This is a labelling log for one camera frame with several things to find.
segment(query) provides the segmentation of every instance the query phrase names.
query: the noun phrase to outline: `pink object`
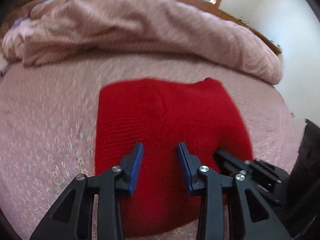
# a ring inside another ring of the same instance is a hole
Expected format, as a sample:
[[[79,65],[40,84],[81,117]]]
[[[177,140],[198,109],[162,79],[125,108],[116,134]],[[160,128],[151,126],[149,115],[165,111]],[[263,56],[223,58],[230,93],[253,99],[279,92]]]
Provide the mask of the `pink object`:
[[[30,67],[12,64],[0,84],[0,206],[23,240],[74,176],[95,174],[98,95],[116,81],[220,80],[254,155],[292,169],[300,137],[280,94],[261,80],[277,83],[280,65],[249,30],[175,0],[55,0],[36,7],[31,18],[4,38],[7,58]],[[113,52],[84,53],[96,47]],[[96,209],[93,230],[96,240]],[[148,239],[195,234],[192,222]]]

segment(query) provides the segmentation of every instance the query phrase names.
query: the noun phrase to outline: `wall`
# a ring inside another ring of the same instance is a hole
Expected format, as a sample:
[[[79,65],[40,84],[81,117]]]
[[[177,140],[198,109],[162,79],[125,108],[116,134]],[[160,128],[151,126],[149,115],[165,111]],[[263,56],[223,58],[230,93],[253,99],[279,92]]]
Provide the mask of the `wall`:
[[[305,0],[222,0],[222,10],[244,17],[280,44],[284,77],[276,89],[294,112],[296,129],[320,125],[320,22]]]

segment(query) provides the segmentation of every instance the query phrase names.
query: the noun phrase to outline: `metal pin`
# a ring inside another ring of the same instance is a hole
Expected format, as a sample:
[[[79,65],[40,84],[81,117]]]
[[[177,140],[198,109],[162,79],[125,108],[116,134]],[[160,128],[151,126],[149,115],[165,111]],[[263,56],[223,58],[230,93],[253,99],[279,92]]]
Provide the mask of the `metal pin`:
[[[236,175],[236,179],[239,180],[239,181],[243,181],[245,179],[245,176],[242,175],[242,174],[237,174]]]
[[[80,174],[78,174],[78,175],[76,176],[76,180],[79,180],[79,181],[84,180],[84,178],[85,178],[85,175],[82,174],[82,173],[80,173]]]
[[[122,170],[122,167],[121,166],[113,166],[112,167],[112,171],[113,172],[119,172],[119,171],[121,171]]]
[[[207,172],[207,171],[209,171],[209,167],[208,166],[200,166],[199,170],[202,172]]]

